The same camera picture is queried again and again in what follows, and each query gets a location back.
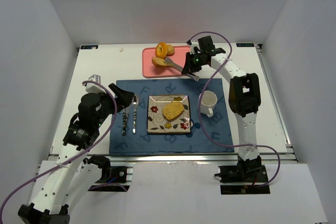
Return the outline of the herb bread slice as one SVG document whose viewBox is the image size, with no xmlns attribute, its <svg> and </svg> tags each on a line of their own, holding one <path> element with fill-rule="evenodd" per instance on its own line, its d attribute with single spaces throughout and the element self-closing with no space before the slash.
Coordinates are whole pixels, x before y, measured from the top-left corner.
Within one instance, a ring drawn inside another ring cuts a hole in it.
<svg viewBox="0 0 336 224">
<path fill-rule="evenodd" d="M 169 66 L 165 63 L 163 58 L 159 58 L 159 57 L 152 57 L 151 62 L 152 62 L 152 65 L 156 67 L 168 67 Z"/>
<path fill-rule="evenodd" d="M 163 109 L 162 114 L 167 120 L 173 120 L 184 111 L 184 105 L 181 102 L 170 102 Z"/>
</svg>

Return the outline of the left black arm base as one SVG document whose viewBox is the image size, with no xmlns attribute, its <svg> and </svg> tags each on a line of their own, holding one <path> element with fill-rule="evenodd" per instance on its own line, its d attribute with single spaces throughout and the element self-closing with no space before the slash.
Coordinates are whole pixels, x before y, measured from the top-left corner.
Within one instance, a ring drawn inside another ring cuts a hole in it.
<svg viewBox="0 0 336 224">
<path fill-rule="evenodd" d="M 121 165 L 111 165 L 109 158 L 93 155 L 83 160 L 84 168 L 95 169 L 100 178 L 89 187 L 88 191 L 127 192 L 131 182 L 131 168 Z"/>
</svg>

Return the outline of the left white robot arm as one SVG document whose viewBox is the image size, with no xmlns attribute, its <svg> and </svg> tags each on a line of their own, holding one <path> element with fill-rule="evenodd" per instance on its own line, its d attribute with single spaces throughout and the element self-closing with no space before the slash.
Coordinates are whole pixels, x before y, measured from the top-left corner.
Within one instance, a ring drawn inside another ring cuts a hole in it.
<svg viewBox="0 0 336 224">
<path fill-rule="evenodd" d="M 105 137 L 100 126 L 108 116 L 129 107 L 134 93 L 110 84 L 107 88 L 85 81 L 86 94 L 70 120 L 55 166 L 45 172 L 47 180 L 35 198 L 21 205 L 18 216 L 24 223 L 69 223 L 70 212 L 88 189 L 111 176 L 108 158 L 88 157 L 88 152 Z"/>
</svg>

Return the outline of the silver metal tongs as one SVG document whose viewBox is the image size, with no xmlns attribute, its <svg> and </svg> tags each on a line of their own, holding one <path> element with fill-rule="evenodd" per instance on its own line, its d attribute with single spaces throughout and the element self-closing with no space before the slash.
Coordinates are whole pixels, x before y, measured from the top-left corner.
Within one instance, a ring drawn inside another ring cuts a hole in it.
<svg viewBox="0 0 336 224">
<path fill-rule="evenodd" d="M 177 65 L 176 63 L 174 63 L 172 59 L 170 59 L 170 58 L 165 58 L 164 61 L 165 61 L 165 63 L 166 63 L 167 65 L 169 65 L 169 67 L 171 67 L 171 68 L 173 68 L 173 69 L 175 69 L 175 70 L 177 70 L 177 71 L 179 71 L 179 72 L 182 72 L 183 68 L 182 68 L 181 66 Z M 185 74 L 185 75 L 188 76 L 188 77 L 190 77 L 191 79 L 193 79 L 193 80 L 196 81 L 196 82 L 199 81 L 199 76 L 196 76 L 196 75 L 193 74 L 193 73 L 187 73 L 187 74 Z"/>
</svg>

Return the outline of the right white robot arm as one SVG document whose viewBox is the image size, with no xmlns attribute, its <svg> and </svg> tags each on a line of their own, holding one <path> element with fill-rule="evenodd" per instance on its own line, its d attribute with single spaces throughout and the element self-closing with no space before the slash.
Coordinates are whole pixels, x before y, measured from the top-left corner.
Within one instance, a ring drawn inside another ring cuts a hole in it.
<svg viewBox="0 0 336 224">
<path fill-rule="evenodd" d="M 234 113 L 238 126 L 238 162 L 236 175 L 246 178 L 261 169 L 261 158 L 257 148 L 256 117 L 261 105 L 259 78 L 255 73 L 241 70 L 230 59 L 230 52 L 217 48 L 211 36 L 187 41 L 190 51 L 186 53 L 182 74 L 198 72 L 208 65 L 229 84 L 229 108 Z"/>
</svg>

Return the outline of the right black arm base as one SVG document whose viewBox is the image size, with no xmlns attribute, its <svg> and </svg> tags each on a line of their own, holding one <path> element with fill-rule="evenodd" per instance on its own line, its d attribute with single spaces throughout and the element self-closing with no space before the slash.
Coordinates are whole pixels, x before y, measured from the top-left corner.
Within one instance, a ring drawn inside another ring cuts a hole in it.
<svg viewBox="0 0 336 224">
<path fill-rule="evenodd" d="M 222 195 L 270 194 L 267 171 L 259 156 L 245 161 L 239 158 L 236 165 L 219 166 L 214 178 L 220 182 Z"/>
</svg>

